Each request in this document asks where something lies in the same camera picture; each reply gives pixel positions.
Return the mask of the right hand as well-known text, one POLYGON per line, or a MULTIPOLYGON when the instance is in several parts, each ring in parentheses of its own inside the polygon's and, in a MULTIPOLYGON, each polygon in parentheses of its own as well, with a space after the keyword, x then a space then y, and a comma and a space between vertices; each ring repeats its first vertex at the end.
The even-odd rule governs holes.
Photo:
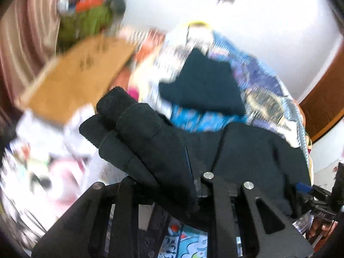
POLYGON ((318 230, 321 230, 323 236, 327 237, 333 233, 333 230, 336 228, 337 224, 338 223, 336 221, 329 223, 319 219, 318 217, 315 217, 313 219, 311 228, 307 233, 307 239, 314 237, 318 230))

